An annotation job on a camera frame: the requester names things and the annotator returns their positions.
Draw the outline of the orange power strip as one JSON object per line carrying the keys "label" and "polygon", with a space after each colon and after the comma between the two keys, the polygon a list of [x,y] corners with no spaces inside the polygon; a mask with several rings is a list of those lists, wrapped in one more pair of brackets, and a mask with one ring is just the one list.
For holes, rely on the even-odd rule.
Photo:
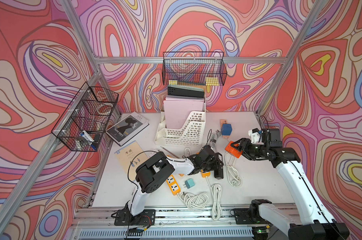
{"label": "orange power strip", "polygon": [[208,178],[211,175],[211,172],[203,172],[201,171],[201,175],[203,178]]}
{"label": "orange power strip", "polygon": [[166,179],[166,183],[171,191],[171,193],[176,196],[181,192],[181,189],[179,187],[179,184],[177,183],[176,179],[174,178],[173,175],[170,175],[167,179]]}

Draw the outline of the red cube socket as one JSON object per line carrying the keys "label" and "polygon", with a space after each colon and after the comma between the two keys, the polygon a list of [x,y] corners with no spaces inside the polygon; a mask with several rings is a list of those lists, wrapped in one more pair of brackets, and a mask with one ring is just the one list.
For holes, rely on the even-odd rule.
{"label": "red cube socket", "polygon": [[231,154],[232,156],[234,156],[235,158],[239,159],[240,156],[242,155],[242,152],[240,152],[237,147],[239,146],[239,144],[236,144],[234,147],[231,146],[231,144],[233,144],[233,141],[230,141],[227,146],[225,147],[225,151],[227,151],[229,154]]}

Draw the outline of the blue cube adapter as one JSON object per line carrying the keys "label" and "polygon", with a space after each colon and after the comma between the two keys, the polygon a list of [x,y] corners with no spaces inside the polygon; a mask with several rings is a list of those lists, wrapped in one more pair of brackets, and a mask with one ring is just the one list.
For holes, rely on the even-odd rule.
{"label": "blue cube adapter", "polygon": [[233,129],[231,124],[222,124],[221,133],[223,137],[229,137],[232,131]]}

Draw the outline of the pink power strip back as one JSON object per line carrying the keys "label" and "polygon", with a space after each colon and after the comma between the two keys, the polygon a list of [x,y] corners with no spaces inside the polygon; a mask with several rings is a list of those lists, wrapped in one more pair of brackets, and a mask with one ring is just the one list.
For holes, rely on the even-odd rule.
{"label": "pink power strip back", "polygon": [[227,124],[228,122],[227,122],[227,120],[225,120],[225,119],[221,119],[220,120],[220,126],[222,126],[223,124]]}

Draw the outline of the teal plug adapter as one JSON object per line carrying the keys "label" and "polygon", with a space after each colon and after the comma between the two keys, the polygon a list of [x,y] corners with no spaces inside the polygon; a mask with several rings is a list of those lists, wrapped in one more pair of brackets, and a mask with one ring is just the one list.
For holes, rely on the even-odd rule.
{"label": "teal plug adapter", "polygon": [[188,179],[188,180],[185,181],[185,187],[187,189],[190,189],[190,188],[194,187],[195,185],[196,184],[195,184],[193,179]]}

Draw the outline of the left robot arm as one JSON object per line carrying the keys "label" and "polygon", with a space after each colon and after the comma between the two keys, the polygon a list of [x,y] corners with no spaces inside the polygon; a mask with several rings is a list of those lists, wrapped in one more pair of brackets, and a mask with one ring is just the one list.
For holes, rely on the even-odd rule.
{"label": "left robot arm", "polygon": [[132,216],[143,212],[149,195],[155,192],[173,174],[196,175],[213,172],[219,179],[224,177],[223,155],[211,146],[204,146],[198,153],[184,155],[182,158],[168,157],[164,152],[153,152],[148,160],[136,169],[135,191],[128,208]]}

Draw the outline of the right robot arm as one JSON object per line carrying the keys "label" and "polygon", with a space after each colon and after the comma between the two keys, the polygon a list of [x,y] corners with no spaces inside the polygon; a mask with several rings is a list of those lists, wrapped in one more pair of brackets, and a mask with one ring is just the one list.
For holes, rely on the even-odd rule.
{"label": "right robot arm", "polygon": [[231,141],[226,151],[236,158],[269,161],[284,180],[299,217],[293,218],[268,200],[252,200],[247,211],[253,223],[269,222],[290,240],[345,240],[350,232],[327,210],[308,180],[301,159],[292,148],[283,146],[278,129],[253,129],[248,138]]}

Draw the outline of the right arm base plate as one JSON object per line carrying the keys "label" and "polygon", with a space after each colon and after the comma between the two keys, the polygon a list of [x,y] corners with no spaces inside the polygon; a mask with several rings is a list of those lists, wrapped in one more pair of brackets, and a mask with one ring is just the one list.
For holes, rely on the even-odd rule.
{"label": "right arm base plate", "polygon": [[262,204],[272,204],[269,200],[258,199],[252,200],[249,208],[233,209],[231,215],[235,218],[237,225],[266,224],[259,211]]}

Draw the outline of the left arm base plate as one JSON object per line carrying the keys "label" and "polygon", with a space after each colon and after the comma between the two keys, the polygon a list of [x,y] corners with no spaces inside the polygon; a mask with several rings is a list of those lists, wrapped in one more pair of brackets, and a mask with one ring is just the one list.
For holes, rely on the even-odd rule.
{"label": "left arm base plate", "polygon": [[155,223],[156,210],[145,209],[142,213],[133,216],[129,209],[121,209],[111,214],[115,226],[143,226],[151,227]]}

